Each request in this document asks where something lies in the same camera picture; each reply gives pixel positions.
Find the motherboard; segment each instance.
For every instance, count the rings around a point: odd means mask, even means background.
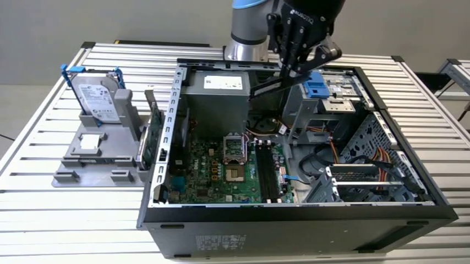
[[[170,203],[292,202],[291,186],[283,179],[283,174],[288,172],[280,144],[258,145],[256,142],[244,142],[246,162],[239,163],[224,162],[227,147],[231,153],[240,155],[231,150],[238,143],[231,140],[226,143],[224,147],[223,140],[195,139],[191,142],[186,176],[172,177]],[[266,149],[271,162],[267,162],[264,157],[258,157],[256,148]]]

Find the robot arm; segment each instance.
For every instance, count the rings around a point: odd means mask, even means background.
[[[279,54],[280,77],[304,74],[342,56],[331,35],[343,4],[345,0],[286,0],[280,14],[267,14],[268,48]]]
[[[310,70],[342,56],[331,34],[345,1],[234,0],[232,41],[224,50],[226,59],[266,61],[270,49],[280,60],[279,78],[252,87],[251,98],[302,83]]]

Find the case label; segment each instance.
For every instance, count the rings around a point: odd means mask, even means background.
[[[204,89],[243,90],[242,76],[212,76],[204,77]]]
[[[196,235],[198,250],[243,249],[247,235]]]

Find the ram slot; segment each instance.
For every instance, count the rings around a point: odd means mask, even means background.
[[[255,149],[256,149],[256,168],[258,168],[262,199],[263,201],[276,202],[279,198],[279,189],[278,189],[271,146],[258,145]]]

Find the floor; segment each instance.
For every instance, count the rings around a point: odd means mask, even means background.
[[[0,85],[0,134],[16,138],[52,86]],[[0,158],[13,141],[0,137]]]

